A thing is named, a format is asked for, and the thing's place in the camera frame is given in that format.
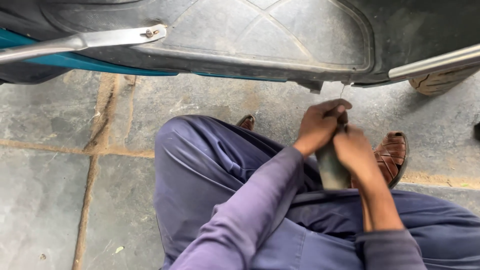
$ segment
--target chrome bar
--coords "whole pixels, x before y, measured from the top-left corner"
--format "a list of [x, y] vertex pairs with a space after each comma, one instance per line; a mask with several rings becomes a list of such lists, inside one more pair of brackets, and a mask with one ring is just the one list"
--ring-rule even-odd
[[31, 45], [0, 49], [0, 64], [22, 61], [29, 58], [59, 52], [83, 50], [93, 47], [142, 44], [159, 40], [165, 37], [166, 34], [167, 30], [163, 25], [78, 33], [69, 37], [42, 41]]
[[480, 63], [480, 44], [393, 68], [388, 77], [405, 80], [475, 63]]

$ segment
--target navy blue trousers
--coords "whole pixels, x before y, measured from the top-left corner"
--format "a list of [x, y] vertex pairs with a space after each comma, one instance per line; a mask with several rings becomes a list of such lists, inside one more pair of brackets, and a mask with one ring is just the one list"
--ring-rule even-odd
[[[179, 116], [162, 126], [155, 140], [154, 206], [165, 270], [210, 220], [213, 207], [227, 201], [283, 147], [206, 116]], [[314, 160], [305, 162], [304, 173], [299, 193], [322, 193]], [[428, 269], [480, 269], [479, 217], [435, 197], [396, 190], [392, 194]], [[253, 268], [363, 269], [354, 244], [362, 231], [357, 190], [335, 192], [292, 207], [258, 250]]]

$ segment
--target hand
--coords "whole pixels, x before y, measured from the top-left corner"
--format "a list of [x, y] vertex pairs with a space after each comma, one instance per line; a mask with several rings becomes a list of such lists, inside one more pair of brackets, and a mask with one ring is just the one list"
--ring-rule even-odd
[[338, 160], [365, 186], [378, 181], [385, 182], [373, 155], [372, 146], [363, 131], [348, 124], [345, 132], [333, 138]]
[[338, 123], [347, 123], [346, 110], [352, 104], [344, 99], [334, 99], [313, 105], [303, 115], [299, 136], [293, 144], [304, 157], [324, 146], [332, 137]]

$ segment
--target scooter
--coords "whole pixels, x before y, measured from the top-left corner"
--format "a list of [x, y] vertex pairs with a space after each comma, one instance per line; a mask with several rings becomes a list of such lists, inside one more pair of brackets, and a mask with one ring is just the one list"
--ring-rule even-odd
[[71, 69], [448, 91], [479, 69], [476, 0], [11, 0], [0, 84]]

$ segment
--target gray stone tile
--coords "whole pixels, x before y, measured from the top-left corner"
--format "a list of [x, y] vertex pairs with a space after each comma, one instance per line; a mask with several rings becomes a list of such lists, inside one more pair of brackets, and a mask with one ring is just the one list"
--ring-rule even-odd
[[86, 155], [0, 147], [0, 269], [72, 268], [88, 168]]
[[83, 148], [100, 73], [73, 70], [39, 85], [0, 86], [0, 138]]
[[480, 216], [480, 190], [399, 183], [395, 189], [418, 192], [454, 202]]
[[[418, 94], [408, 82], [375, 88], [345, 87], [350, 121], [377, 145], [390, 130], [407, 133], [409, 170], [451, 176], [480, 175], [480, 144], [472, 138], [480, 121], [480, 73], [439, 97]], [[257, 118], [256, 132], [285, 145], [297, 136], [303, 113], [312, 104], [339, 98], [343, 85], [325, 83], [320, 95], [295, 83], [201, 77], [139, 77], [133, 96], [133, 120], [125, 139], [131, 150], [151, 149], [157, 130], [181, 114], [206, 114], [229, 123], [247, 113]]]
[[164, 252], [152, 203], [153, 160], [107, 155], [98, 164], [82, 268], [158, 270]]

